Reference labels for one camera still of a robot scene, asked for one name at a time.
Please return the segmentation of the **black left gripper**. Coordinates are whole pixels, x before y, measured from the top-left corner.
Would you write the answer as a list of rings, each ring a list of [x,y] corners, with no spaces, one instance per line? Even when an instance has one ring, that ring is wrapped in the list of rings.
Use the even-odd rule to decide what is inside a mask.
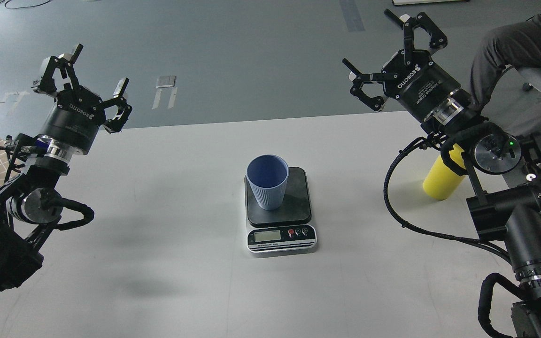
[[[74,64],[83,48],[82,44],[77,44],[70,54],[45,58],[40,69],[42,75],[32,84],[33,92],[45,94],[55,101],[39,131],[39,138],[65,143],[80,155],[89,153],[101,125],[108,133],[119,133],[132,112],[132,106],[124,96],[130,81],[127,77],[120,79],[112,98],[104,101],[79,84]],[[62,79],[69,80],[61,91],[55,84],[56,71]],[[116,115],[105,120],[104,111],[111,107],[117,108]]]

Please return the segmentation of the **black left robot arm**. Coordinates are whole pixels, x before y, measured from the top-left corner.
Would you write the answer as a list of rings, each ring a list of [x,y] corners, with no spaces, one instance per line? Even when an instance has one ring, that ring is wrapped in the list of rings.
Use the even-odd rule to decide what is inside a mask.
[[[70,54],[43,60],[32,89],[54,106],[36,136],[8,136],[0,146],[7,159],[0,183],[0,292],[20,287],[42,267],[39,251],[53,231],[92,222],[92,208],[62,197],[56,184],[74,155],[89,153],[100,128],[118,133],[131,114],[124,96],[129,79],[119,81],[110,99],[79,83],[74,65],[82,49],[78,44]]]

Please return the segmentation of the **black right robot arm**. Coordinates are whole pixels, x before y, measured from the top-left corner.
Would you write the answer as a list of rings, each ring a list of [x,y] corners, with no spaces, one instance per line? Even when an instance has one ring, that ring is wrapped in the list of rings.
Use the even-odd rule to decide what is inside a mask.
[[[395,99],[427,133],[390,165],[383,184],[385,205],[403,228],[478,247],[509,263],[514,282],[498,273],[482,282],[479,325],[492,338],[504,337],[490,320],[498,284],[518,298],[511,308],[517,337],[541,338],[541,135],[511,136],[469,108],[468,92],[432,59],[448,40],[426,13],[405,20],[389,9],[384,13],[403,31],[403,49],[379,73],[364,74],[343,59],[351,71],[350,93],[374,111]],[[477,239],[421,229],[393,209],[388,195],[392,173],[417,148],[439,150],[449,172],[468,176],[475,195],[467,205]]]

